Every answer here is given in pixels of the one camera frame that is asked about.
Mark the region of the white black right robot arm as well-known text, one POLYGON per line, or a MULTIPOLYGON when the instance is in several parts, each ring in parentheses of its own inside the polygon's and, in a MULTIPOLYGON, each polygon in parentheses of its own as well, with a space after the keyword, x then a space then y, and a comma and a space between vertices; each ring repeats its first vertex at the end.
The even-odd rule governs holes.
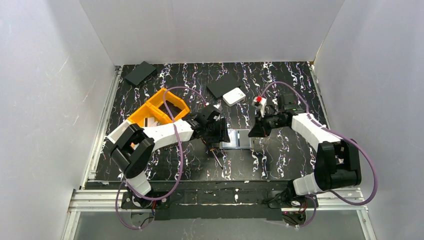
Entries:
POLYGON ((315 150, 313 173, 290 180, 286 198, 316 194, 333 189, 357 186, 362 181, 359 151, 349 142, 327 132, 315 118, 295 103, 295 97, 280 97, 278 107, 256 96, 252 105, 257 109, 255 123, 248 136, 268 137, 273 129, 289 127, 303 137, 315 150))

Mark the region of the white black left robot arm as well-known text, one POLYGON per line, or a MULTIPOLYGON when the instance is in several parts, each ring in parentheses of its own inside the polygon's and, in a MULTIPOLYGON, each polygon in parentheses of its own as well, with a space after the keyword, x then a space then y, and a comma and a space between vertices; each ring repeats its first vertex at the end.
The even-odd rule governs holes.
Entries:
POLYGON ((144 200, 159 200, 151 197, 147 168, 152 153, 164 147, 177 146, 192 140, 201 140, 213 147, 221 142, 230 142, 227 120, 221 116, 217 105, 207 105, 201 112, 194 112, 171 123, 152 127, 140 127, 125 120, 107 139, 110 141, 109 156, 122 172, 125 184, 137 197, 144 200))

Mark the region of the black card in bin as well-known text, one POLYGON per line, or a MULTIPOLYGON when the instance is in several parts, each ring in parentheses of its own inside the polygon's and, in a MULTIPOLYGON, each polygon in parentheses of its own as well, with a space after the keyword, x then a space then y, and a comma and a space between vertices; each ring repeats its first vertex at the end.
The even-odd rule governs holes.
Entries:
POLYGON ((164 103, 158 109, 161 110, 163 113, 165 113, 170 119, 171 119, 171 116, 173 116, 174 119, 176 120, 177 115, 181 113, 182 109, 168 100, 166 100, 165 103, 167 104, 170 112, 168 111, 164 103))

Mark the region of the grey card in bin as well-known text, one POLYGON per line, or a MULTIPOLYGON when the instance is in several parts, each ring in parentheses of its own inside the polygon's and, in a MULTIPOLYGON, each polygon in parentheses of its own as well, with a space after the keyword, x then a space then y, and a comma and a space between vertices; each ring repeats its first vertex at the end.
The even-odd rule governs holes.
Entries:
POLYGON ((158 127, 162 124, 155 118, 155 117, 146 117, 143 120, 143 126, 144 127, 158 127))

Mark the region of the yellow black screwdriver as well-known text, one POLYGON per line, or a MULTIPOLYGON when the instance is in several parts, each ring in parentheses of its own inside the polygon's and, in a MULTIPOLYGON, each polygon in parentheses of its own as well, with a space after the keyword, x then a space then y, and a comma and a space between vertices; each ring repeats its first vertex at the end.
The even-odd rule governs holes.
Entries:
POLYGON ((207 148, 208 148, 209 152, 212 153, 214 160, 217 163, 217 165, 223 170, 224 166, 218 158, 218 150, 215 147, 212 147, 212 146, 208 146, 207 148))

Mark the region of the black screwdriver bit strip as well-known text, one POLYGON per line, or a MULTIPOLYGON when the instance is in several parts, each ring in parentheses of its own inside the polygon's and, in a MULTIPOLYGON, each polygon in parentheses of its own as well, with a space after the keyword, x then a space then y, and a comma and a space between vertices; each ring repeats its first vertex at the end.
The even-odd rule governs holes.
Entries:
POLYGON ((173 149, 173 148, 177 148, 177 147, 178 147, 178 143, 174 143, 174 144, 164 146, 163 149, 168 150, 168 149, 173 149))

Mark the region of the white rectangular box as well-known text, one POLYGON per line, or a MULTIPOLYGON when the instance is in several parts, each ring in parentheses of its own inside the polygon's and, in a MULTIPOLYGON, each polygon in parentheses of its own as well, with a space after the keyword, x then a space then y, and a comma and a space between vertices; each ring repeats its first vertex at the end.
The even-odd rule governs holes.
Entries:
POLYGON ((245 98, 246 94, 239 87, 232 89, 222 96, 222 99, 229 107, 232 107, 238 102, 243 101, 245 98))

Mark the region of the black flat box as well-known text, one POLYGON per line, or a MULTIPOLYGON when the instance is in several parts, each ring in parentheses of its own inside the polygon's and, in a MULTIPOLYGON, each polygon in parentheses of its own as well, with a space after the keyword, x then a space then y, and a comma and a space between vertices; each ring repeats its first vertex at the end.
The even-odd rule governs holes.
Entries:
POLYGON ((216 100, 222 98, 224 94, 232 91, 233 89, 240 87, 241 82, 238 81, 232 74, 225 74, 206 85, 206 89, 216 100))

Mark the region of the yellow plastic bin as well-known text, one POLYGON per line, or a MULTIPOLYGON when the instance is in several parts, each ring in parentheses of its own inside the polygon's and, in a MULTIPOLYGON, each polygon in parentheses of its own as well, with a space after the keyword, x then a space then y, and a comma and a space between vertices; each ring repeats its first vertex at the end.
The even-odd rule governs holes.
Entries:
POLYGON ((172 123, 172 119, 169 118, 164 112, 159 110, 159 107, 162 104, 165 104, 166 100, 182 109, 175 120, 182 119, 190 112, 188 105, 182 98, 176 96, 170 91, 167 91, 166 88, 161 88, 127 119, 132 124, 138 124, 140 127, 144 127, 144 119, 148 117, 155 117, 161 123, 161 125, 172 123))

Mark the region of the black flat pad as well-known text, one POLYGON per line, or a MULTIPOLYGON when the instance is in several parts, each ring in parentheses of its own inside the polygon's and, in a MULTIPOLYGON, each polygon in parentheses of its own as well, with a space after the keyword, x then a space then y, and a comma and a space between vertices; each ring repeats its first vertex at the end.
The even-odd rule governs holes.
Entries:
POLYGON ((152 64, 143 61, 138 64, 130 73, 128 73, 124 80, 130 85, 137 87, 141 83, 148 80, 150 77, 155 76, 157 74, 157 68, 152 64))

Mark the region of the white plastic bin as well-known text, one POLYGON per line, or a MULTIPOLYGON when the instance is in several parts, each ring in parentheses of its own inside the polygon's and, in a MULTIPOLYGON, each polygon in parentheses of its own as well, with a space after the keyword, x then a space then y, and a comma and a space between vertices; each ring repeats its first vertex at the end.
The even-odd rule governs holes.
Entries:
POLYGON ((126 119, 123 123, 121 123, 117 128, 115 128, 111 133, 107 135, 107 139, 113 144, 115 144, 131 124, 132 123, 128 119, 126 119))

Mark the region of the aluminium left side rail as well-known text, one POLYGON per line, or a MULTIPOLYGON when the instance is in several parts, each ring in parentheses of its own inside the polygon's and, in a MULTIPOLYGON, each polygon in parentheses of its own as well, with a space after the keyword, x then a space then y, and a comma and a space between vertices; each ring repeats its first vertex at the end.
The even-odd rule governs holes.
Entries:
POLYGON ((122 66, 115 66, 114 77, 112 79, 105 105, 101 113, 100 122, 96 131, 91 152, 89 154, 88 163, 79 190, 84 190, 88 181, 95 178, 97 164, 99 161, 100 153, 103 149, 103 142, 105 140, 109 118, 111 116, 114 99, 116 97, 116 92, 120 82, 120 76, 122 74, 122 68, 122 66))

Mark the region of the aluminium rail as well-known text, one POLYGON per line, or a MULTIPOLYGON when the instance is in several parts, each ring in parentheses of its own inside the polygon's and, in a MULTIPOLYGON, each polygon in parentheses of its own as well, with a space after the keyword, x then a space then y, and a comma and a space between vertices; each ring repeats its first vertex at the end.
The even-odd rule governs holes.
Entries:
MULTIPOLYGON (((260 197, 265 197, 266 193, 259 193, 254 190, 242 188, 200 190, 186 189, 174 192, 166 200, 160 200, 155 204, 156 209, 168 209, 179 206, 256 206, 262 201, 260 197)), ((331 192, 325 192, 313 197, 318 210, 365 210, 367 205, 351 205, 331 192)), ((132 198, 123 190, 117 195, 116 190, 77 190, 72 194, 68 207, 69 212, 113 212, 115 206, 120 211, 145 212, 153 205, 148 203, 142 207, 135 203, 132 198)))
POLYGON ((103 142, 105 140, 109 118, 111 116, 114 99, 116 97, 116 92, 120 82, 120 76, 122 74, 122 68, 122 66, 115 66, 114 77, 112 79, 105 105, 101 113, 100 122, 96 131, 91 152, 89 154, 88 163, 79 190, 84 190, 88 181, 95 178, 97 164, 99 161, 100 153, 103 149, 103 142))

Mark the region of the aluminium front rail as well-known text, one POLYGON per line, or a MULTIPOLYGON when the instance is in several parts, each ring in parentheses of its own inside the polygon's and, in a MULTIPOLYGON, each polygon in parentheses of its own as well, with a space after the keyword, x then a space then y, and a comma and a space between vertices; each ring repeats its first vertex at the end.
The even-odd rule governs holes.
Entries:
MULTIPOLYGON (((160 200, 155 204, 156 209, 168 209, 179 206, 256 206, 262 201, 260 197, 265 197, 266 193, 259 193, 254 190, 242 188, 200 190, 186 189, 174 192, 166 200, 160 200)), ((367 205, 351 205, 331 192, 325 192, 313 197, 318 210, 365 210, 367 205)), ((117 195, 116 190, 77 190, 72 194, 68 207, 69 212, 113 212, 115 206, 120 211, 145 212, 153 205, 148 203, 142 207, 135 203, 132 198, 123 190, 117 195)))

